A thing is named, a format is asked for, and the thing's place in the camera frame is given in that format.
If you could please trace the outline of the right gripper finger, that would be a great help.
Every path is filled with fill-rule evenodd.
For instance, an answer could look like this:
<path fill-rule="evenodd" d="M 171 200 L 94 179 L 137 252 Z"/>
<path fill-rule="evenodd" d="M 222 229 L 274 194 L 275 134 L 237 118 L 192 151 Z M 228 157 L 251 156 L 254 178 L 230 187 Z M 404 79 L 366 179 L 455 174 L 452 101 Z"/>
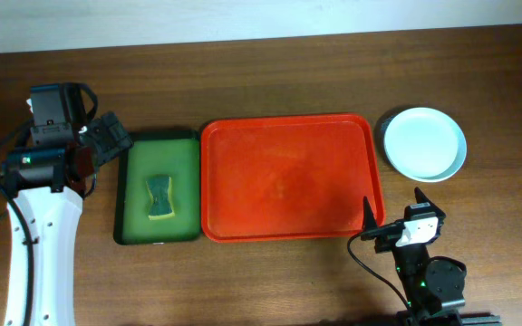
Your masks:
<path fill-rule="evenodd" d="M 364 197 L 362 200 L 363 204 L 363 221 L 362 231 L 366 234 L 371 233 L 378 229 L 378 225 L 375 219 L 375 215 L 372 211 L 372 207 L 368 200 L 368 197 Z"/>
<path fill-rule="evenodd" d="M 414 196 L 416 199 L 416 204 L 413 206 L 414 209 L 429 209 L 430 211 L 440 211 L 440 209 L 423 193 L 419 187 L 414 188 Z"/>

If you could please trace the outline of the light blue plate top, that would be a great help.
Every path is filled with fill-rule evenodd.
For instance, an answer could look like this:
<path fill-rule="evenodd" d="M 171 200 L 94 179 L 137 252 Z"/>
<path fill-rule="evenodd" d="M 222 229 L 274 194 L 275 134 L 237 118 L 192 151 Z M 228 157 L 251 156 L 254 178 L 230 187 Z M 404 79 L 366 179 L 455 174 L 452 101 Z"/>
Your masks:
<path fill-rule="evenodd" d="M 426 107 L 409 108 L 387 119 L 382 148 L 399 173 L 426 183 L 453 177 L 468 154 L 459 124 L 446 113 Z"/>

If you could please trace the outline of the green yellow sponge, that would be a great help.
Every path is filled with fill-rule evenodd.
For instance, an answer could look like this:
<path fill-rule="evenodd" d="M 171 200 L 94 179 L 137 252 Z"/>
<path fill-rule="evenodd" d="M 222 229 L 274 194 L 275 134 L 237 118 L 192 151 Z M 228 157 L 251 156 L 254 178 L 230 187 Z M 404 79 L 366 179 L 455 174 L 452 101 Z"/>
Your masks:
<path fill-rule="evenodd" d="M 146 181 L 150 197 L 150 220 L 172 218 L 176 215 L 172 200 L 172 179 L 169 175 L 154 175 Z"/>

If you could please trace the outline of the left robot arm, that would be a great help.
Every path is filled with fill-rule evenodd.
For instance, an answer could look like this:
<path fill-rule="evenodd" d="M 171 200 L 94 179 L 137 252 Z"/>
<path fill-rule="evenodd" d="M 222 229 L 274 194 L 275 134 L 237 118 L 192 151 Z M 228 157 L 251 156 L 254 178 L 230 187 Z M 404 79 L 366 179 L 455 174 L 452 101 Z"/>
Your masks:
<path fill-rule="evenodd" d="M 11 225 L 6 325 L 73 325 L 74 248 L 83 202 L 104 164 L 133 145 L 112 112 L 83 99 L 84 83 L 34 86 L 33 117 L 1 168 L 0 191 Z"/>

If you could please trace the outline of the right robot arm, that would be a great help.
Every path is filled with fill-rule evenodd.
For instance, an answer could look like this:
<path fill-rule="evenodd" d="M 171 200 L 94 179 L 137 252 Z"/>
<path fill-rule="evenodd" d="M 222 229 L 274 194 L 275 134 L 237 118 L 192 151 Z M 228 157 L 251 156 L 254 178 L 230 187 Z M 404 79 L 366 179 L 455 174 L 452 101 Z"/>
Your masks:
<path fill-rule="evenodd" d="M 429 255 L 428 246 L 440 237 L 446 214 L 419 188 L 414 189 L 414 195 L 416 202 L 404 208 L 403 218 L 388 225 L 377 224 L 365 198 L 362 232 L 351 237 L 373 240 L 377 254 L 392 253 L 403 290 L 364 263 L 359 265 L 387 284 L 405 305 L 405 310 L 396 314 L 395 325 L 460 325 L 467 267 L 452 258 Z"/>

